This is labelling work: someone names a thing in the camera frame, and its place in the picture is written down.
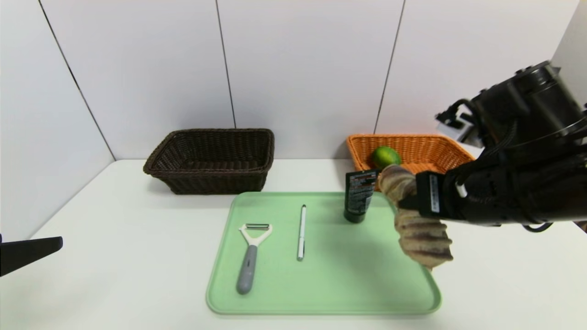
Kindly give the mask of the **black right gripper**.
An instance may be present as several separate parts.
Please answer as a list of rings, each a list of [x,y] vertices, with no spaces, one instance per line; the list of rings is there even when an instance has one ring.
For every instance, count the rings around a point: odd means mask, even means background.
[[[443,220],[471,220],[468,188],[455,175],[424,171],[415,176],[417,194],[398,201],[399,209],[419,211],[423,217]]]

